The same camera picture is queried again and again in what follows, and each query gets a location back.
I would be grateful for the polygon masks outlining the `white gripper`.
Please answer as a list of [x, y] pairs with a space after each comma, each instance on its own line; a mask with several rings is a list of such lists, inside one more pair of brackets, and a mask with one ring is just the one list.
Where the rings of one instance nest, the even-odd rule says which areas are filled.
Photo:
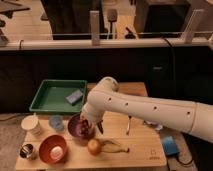
[[99, 123], [103, 119], [104, 112], [92, 106], [89, 103], [86, 103], [82, 108], [81, 115], [87, 119], [90, 123]]

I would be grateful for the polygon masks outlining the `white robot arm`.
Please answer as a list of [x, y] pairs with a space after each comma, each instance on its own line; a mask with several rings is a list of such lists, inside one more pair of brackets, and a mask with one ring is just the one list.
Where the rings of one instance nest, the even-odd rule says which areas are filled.
[[188, 133], [213, 143], [213, 105], [118, 92], [113, 77], [102, 78], [87, 95], [82, 115], [90, 123], [100, 123], [106, 111], [126, 114]]

